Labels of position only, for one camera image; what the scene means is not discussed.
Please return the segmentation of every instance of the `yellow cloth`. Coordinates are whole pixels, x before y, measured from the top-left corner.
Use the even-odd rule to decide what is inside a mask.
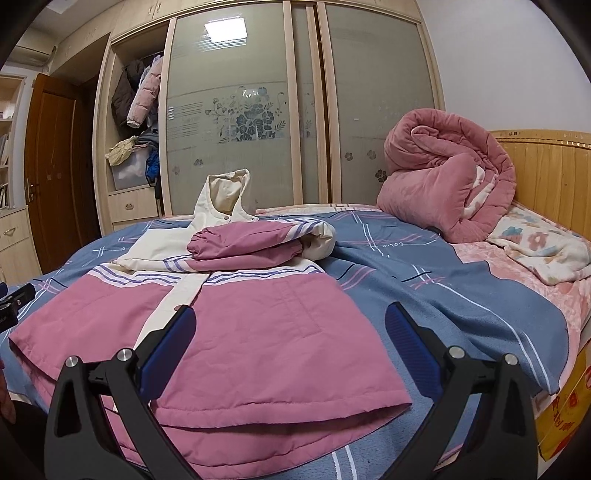
[[[107,160],[109,160],[109,165],[111,167],[119,165],[129,158],[131,155],[131,149],[134,147],[136,139],[137,137],[134,135],[131,138],[120,141],[109,150],[109,153],[107,153],[105,157]]]
[[[573,372],[556,398],[535,421],[540,454],[546,461],[559,453],[591,405],[591,342],[577,355]]]

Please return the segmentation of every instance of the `blue gripper pad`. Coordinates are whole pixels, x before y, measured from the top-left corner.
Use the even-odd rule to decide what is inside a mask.
[[[384,320],[386,331],[419,392],[436,402],[443,394],[441,366],[411,325],[414,321],[407,320],[397,302],[388,306]]]
[[[197,318],[191,307],[181,306],[161,330],[150,332],[136,350],[142,356],[142,346],[152,346],[146,360],[138,364],[139,396],[145,402],[162,395],[170,377],[181,361],[197,330]]]

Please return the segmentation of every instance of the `plastic storage box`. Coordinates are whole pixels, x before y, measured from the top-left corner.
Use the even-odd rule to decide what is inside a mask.
[[[115,189],[123,190],[140,185],[147,185],[146,180],[146,160],[150,156],[150,148],[140,148],[133,151],[129,158],[124,162],[111,167]]]

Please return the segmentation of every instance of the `pink fleece sheet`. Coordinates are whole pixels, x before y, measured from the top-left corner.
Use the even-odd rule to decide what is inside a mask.
[[[384,152],[390,176],[378,207],[404,222],[436,227],[451,243],[486,239],[515,194],[509,155],[487,130],[453,113],[407,113],[388,134]]]

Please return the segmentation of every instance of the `floral pillowcase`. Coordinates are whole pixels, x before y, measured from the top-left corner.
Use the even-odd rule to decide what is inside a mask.
[[[534,273],[556,285],[591,275],[591,242],[514,202],[488,242]]]

